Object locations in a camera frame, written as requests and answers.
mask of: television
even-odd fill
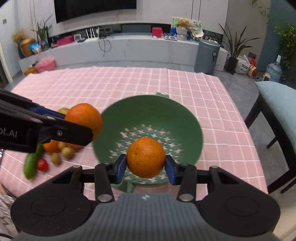
[[[57,23],[83,15],[137,9],[137,0],[54,0]]]

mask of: cucumber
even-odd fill
[[[24,162],[24,175],[30,180],[37,173],[37,161],[43,156],[44,150],[42,144],[38,144],[35,153],[29,153]]]

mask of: red tomato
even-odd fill
[[[37,169],[42,172],[47,172],[48,170],[48,163],[43,158],[37,161]]]

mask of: green colander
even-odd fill
[[[113,163],[126,153],[129,145],[141,138],[157,140],[177,163],[195,164],[202,151],[202,130],[195,116],[183,105],[157,93],[120,100],[102,113],[103,127],[93,141],[100,163]],[[168,182],[164,169],[145,179],[128,169],[123,180],[132,184]]]

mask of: trash can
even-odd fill
[[[200,40],[194,71],[212,74],[215,70],[220,45],[205,39]]]

